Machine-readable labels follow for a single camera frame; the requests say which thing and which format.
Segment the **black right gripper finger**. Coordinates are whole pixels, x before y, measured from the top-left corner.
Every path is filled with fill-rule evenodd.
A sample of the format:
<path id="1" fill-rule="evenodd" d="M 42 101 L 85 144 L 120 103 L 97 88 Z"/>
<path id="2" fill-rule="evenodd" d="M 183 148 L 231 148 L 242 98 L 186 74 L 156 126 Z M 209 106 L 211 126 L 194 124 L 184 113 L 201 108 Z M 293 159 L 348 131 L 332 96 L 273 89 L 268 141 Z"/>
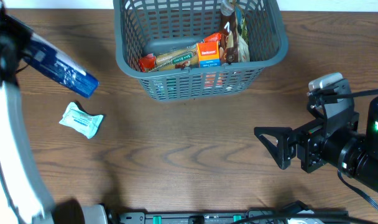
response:
<path id="1" fill-rule="evenodd" d="M 278 167 L 282 170 L 288 168 L 291 165 L 291 159 L 296 156 L 292 132 L 292 128 L 285 127 L 254 128 L 254 135 L 266 147 Z"/>
<path id="2" fill-rule="evenodd" d="M 343 75 L 339 72 L 324 75 L 322 77 L 319 77 L 309 82 L 308 84 L 309 92 L 312 92 L 313 90 L 317 90 L 317 89 L 323 89 L 342 79 L 343 79 Z"/>

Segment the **blue toothpaste box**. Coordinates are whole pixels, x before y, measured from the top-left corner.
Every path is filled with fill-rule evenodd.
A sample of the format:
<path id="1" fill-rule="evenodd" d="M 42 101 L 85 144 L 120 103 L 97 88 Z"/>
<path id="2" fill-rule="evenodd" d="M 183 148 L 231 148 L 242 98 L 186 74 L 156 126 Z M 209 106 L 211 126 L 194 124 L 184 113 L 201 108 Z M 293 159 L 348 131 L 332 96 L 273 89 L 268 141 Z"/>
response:
<path id="1" fill-rule="evenodd" d="M 99 81 L 78 65 L 65 52 L 33 33 L 24 59 L 29 66 L 58 84 L 89 98 L 97 89 Z"/>

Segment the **brown Nescafe Gold bag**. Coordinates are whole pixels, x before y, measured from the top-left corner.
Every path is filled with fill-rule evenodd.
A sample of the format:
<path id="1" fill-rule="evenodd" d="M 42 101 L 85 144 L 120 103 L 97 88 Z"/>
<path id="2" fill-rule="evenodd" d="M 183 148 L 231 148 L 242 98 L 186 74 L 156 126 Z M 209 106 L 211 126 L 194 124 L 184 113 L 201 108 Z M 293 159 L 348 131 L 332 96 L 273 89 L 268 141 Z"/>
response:
<path id="1" fill-rule="evenodd" d="M 220 5 L 221 22 L 219 24 L 220 61 L 224 63 L 249 62 L 249 35 L 244 11 L 236 1 L 222 0 Z"/>

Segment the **orange Redoxon box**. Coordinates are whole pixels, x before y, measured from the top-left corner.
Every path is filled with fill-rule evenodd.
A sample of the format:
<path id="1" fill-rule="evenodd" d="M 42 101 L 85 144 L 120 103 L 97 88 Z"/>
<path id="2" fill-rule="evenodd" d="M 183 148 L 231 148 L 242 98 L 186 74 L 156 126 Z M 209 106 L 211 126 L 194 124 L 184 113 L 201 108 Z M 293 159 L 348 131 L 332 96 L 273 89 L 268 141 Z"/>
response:
<path id="1" fill-rule="evenodd" d="M 196 47 L 200 68 L 217 67 L 221 65 L 219 57 L 219 42 L 197 43 Z"/>

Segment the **light teal wipes packet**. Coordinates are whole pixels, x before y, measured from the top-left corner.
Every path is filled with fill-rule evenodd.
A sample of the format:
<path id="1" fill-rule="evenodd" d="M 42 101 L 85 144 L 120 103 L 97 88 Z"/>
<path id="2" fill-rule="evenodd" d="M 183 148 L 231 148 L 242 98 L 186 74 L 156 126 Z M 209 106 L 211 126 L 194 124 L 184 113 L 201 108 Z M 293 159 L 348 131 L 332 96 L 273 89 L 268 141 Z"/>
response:
<path id="1" fill-rule="evenodd" d="M 68 104 L 59 123 L 73 128 L 88 139 L 91 139 L 97 133 L 103 118 L 104 116 L 101 114 L 89 115 L 79 109 L 76 103 L 71 102 Z"/>

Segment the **grey plastic basket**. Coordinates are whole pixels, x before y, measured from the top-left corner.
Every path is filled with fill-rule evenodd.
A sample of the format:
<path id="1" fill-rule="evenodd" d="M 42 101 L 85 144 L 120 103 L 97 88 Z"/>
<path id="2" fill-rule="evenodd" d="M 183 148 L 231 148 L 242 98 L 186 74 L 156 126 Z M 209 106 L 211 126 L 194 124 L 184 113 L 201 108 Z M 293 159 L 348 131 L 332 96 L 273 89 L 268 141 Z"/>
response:
<path id="1" fill-rule="evenodd" d="M 114 4 L 116 61 L 158 101 L 232 95 L 247 89 L 261 71 L 283 60 L 288 51 L 276 1 L 238 1 L 249 35 L 250 61 L 218 67 L 141 72 L 138 60 L 193 45 L 219 30 L 220 1 L 120 1 Z M 154 81 L 177 80 L 177 93 L 158 95 Z"/>

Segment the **green lid spice jar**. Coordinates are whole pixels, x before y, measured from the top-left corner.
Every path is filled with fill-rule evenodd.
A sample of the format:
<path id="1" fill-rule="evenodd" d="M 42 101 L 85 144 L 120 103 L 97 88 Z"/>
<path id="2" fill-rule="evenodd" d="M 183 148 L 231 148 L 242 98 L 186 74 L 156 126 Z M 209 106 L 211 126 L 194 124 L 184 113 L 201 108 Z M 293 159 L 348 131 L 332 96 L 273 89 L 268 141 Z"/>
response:
<path id="1" fill-rule="evenodd" d="M 174 95 L 177 93 L 177 80 L 175 78 L 167 78 L 154 81 L 156 93 L 158 95 Z"/>

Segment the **orange tan biscuit packet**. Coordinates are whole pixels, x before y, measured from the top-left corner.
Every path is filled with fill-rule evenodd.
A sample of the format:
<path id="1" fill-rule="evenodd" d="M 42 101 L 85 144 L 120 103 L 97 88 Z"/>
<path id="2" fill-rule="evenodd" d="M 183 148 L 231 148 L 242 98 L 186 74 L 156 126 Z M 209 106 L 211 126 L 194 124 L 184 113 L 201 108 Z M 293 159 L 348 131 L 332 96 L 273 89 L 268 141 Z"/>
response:
<path id="1" fill-rule="evenodd" d="M 219 42 L 220 40 L 221 34 L 217 32 L 197 43 Z M 158 72 L 162 70 L 199 67 L 197 43 L 165 54 L 148 54 L 138 60 L 140 70 L 141 72 Z"/>

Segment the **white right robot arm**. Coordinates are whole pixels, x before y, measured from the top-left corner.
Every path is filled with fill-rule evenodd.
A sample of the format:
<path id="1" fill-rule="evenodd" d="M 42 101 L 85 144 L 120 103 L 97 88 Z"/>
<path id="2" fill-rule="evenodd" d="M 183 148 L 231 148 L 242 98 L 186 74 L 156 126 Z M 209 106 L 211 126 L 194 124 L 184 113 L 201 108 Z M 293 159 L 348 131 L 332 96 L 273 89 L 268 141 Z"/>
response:
<path id="1" fill-rule="evenodd" d="M 294 157 L 307 173 L 331 164 L 378 193 L 378 89 L 353 93 L 341 73 L 308 87 L 312 121 L 296 129 L 256 127 L 255 136 L 282 170 Z"/>

